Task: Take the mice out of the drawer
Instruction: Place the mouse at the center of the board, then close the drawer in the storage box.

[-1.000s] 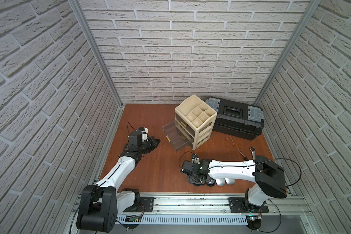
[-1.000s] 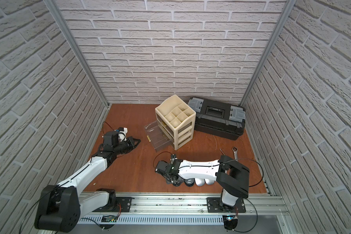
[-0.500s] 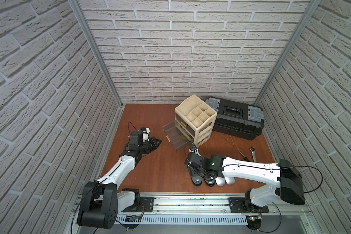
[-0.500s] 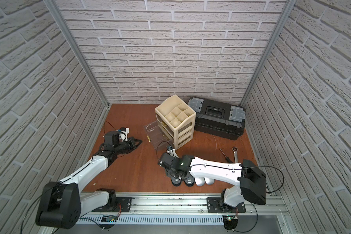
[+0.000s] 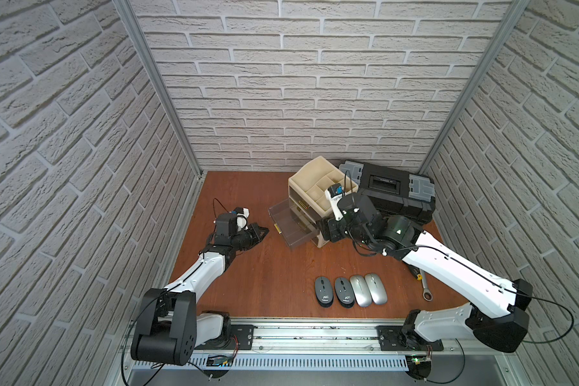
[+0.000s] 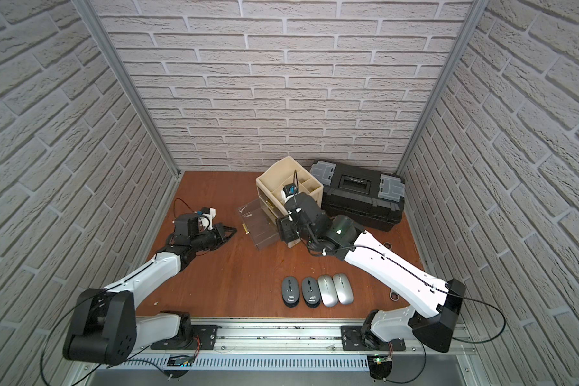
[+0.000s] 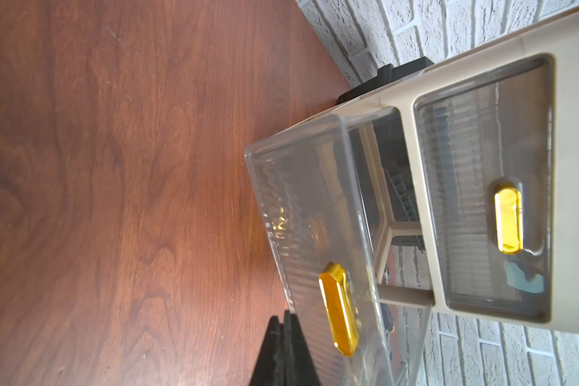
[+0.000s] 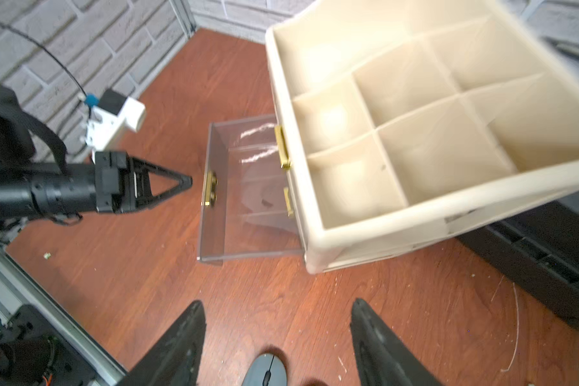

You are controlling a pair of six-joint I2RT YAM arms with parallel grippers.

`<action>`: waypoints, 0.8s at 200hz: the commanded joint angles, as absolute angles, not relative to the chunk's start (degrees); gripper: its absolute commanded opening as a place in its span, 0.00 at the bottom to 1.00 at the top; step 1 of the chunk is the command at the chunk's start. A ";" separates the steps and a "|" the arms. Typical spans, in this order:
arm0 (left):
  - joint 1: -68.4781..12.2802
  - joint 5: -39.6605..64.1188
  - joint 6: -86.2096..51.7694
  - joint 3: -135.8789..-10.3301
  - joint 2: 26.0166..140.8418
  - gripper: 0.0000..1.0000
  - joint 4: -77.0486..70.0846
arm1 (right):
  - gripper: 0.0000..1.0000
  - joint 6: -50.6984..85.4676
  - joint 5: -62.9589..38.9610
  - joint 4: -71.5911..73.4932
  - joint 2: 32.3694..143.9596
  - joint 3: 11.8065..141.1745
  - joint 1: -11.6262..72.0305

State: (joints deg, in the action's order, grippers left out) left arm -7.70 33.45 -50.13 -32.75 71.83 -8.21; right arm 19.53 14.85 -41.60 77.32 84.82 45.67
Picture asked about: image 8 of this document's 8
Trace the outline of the beige drawer organizer cabinet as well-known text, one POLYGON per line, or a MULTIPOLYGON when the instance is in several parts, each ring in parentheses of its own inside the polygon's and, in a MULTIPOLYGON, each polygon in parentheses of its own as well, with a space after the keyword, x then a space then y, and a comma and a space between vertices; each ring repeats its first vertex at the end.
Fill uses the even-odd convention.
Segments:
POLYGON ((534 45, 497 1, 316 1, 265 33, 275 112, 310 273, 376 262, 579 188, 579 161, 521 173, 466 88, 478 38, 534 45))

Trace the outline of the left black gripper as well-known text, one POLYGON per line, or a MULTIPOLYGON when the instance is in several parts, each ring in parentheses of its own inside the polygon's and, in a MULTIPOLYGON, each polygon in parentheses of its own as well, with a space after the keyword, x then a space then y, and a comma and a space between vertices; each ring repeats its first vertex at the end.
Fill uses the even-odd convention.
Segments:
POLYGON ((99 213, 151 209, 193 185, 190 175, 131 157, 124 151, 97 151, 93 161, 99 213))

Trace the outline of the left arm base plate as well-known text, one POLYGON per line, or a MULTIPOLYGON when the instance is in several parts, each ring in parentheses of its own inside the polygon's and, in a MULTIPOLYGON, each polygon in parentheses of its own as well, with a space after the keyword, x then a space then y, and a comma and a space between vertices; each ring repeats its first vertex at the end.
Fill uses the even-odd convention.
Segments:
POLYGON ((34 307, 0 318, 0 385, 92 385, 97 372, 34 307))

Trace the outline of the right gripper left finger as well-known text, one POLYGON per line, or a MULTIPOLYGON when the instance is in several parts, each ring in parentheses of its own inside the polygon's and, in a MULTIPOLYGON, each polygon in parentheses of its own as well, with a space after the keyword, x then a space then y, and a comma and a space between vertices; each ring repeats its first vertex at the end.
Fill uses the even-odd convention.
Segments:
POLYGON ((204 349, 204 304, 195 300, 120 385, 196 385, 204 349))

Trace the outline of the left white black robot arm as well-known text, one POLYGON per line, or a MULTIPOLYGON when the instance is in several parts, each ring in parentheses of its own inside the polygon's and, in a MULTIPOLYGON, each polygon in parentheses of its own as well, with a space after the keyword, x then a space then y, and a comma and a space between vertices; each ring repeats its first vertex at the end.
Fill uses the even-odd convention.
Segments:
POLYGON ((68 163, 58 134, 0 85, 0 232, 22 219, 73 225, 84 212, 141 212, 191 186, 191 176, 125 151, 96 151, 91 163, 68 163))

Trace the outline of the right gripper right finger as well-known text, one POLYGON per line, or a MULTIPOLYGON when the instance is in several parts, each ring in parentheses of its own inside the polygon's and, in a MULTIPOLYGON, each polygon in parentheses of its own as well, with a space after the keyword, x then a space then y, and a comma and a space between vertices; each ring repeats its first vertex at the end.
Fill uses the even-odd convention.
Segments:
POLYGON ((350 328, 360 384, 441 384, 363 299, 352 304, 350 328))

